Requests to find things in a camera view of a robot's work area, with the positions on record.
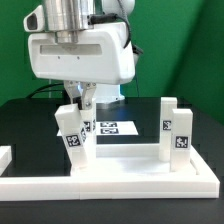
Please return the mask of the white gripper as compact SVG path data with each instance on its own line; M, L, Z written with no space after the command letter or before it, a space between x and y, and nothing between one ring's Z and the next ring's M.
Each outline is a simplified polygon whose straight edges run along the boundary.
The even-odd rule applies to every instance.
M53 33L31 34L28 38L31 67L38 78L65 81L71 104L89 110L96 84L119 85L135 75L131 44L124 22L97 24L78 34L75 44L57 44ZM82 84L82 96L78 82Z

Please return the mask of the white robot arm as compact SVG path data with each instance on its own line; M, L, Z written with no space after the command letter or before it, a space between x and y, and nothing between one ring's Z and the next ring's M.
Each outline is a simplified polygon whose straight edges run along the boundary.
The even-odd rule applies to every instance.
M135 0L42 0L23 21L36 77L63 81L84 110L99 84L130 82L142 53L131 43L127 15L134 6Z

